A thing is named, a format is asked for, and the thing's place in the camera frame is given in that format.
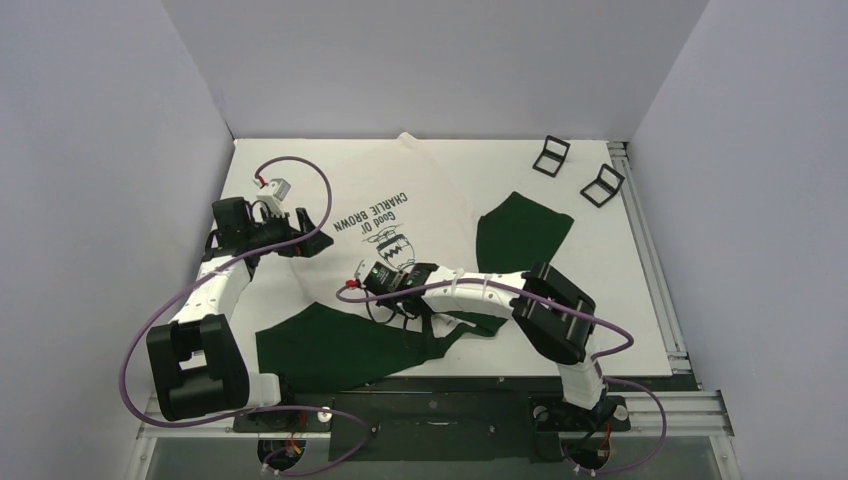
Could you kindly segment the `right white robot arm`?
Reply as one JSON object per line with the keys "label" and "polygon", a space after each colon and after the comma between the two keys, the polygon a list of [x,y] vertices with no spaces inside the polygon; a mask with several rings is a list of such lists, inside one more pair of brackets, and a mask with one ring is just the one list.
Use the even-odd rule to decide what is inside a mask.
{"label": "right white robot arm", "polygon": [[557,365],[564,413],[588,427],[604,412],[604,384],[592,334],[581,312],[595,302],[547,263],[523,272],[484,274],[433,263],[395,271],[377,262],[360,282],[377,304],[411,316],[476,314],[515,321],[533,348]]}

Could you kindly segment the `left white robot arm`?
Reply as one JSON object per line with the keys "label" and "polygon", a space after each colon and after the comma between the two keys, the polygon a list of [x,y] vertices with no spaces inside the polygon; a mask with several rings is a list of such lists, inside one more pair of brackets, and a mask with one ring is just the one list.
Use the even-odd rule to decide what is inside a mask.
{"label": "left white robot arm", "polygon": [[272,429],[285,430],[297,420],[298,402],[286,395],[283,377],[247,367],[230,320],[262,255],[311,258],[334,241],[304,208],[295,211],[296,227],[286,213],[254,219],[242,197],[216,201],[212,212],[216,227],[204,247],[200,285],[167,324],[146,335],[162,415],[177,421],[259,408]]}

